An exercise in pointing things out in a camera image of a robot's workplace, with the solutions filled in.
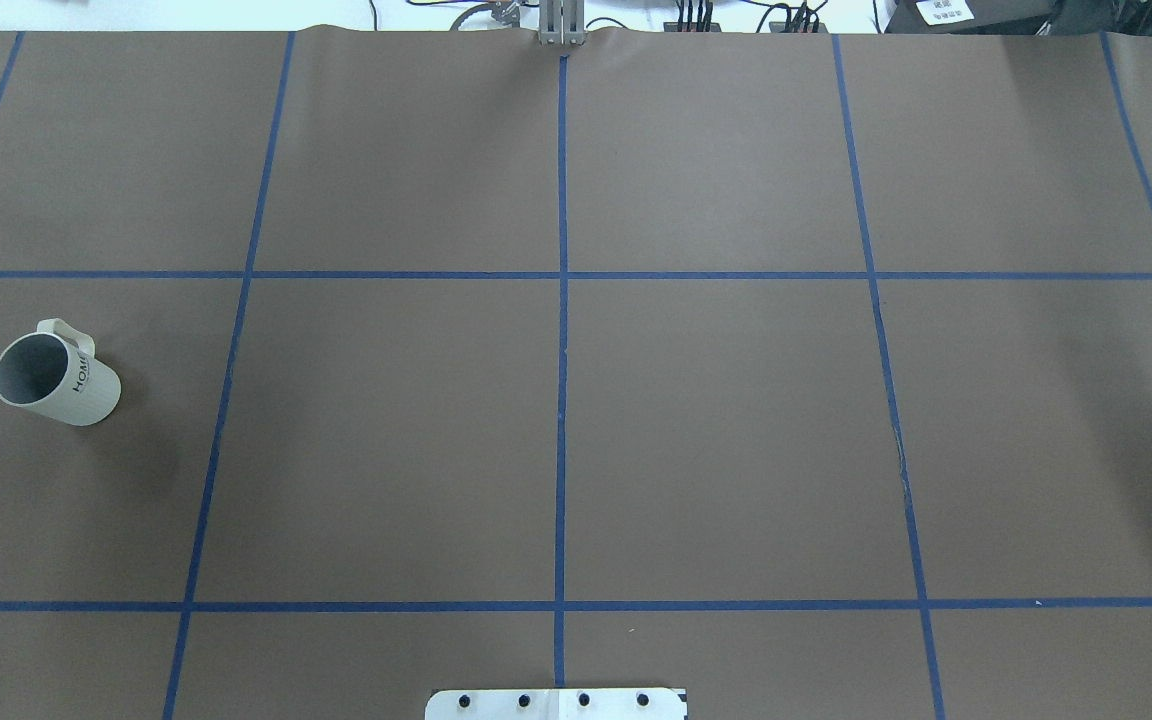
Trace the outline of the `aluminium frame post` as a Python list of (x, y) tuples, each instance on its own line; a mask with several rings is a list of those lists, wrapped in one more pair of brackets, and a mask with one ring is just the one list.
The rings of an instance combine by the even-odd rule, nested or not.
[(540, 0), (538, 41), (541, 46), (579, 46), (586, 41), (584, 0)]

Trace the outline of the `brown paper table mat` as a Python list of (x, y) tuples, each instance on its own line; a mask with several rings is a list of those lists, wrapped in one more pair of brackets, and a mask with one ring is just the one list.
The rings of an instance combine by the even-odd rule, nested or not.
[(1152, 38), (0, 32), (0, 719), (1152, 719)]

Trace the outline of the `white HOME mug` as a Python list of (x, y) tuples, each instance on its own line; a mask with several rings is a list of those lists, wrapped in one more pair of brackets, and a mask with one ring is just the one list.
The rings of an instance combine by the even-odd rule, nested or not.
[(119, 376), (96, 343), (60, 318), (37, 323), (0, 353), (0, 400), (71, 427), (108, 418), (122, 396)]

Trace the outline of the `black box with label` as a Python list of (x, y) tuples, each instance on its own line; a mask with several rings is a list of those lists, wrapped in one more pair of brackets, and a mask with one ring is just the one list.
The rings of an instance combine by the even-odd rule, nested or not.
[(1056, 1), (897, 1), (886, 35), (1036, 35)]

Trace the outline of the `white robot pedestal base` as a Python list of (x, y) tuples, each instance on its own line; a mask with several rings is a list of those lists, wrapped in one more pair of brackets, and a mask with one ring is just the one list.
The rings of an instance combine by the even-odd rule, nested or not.
[(457, 689), (431, 694), (425, 719), (687, 719), (684, 689)]

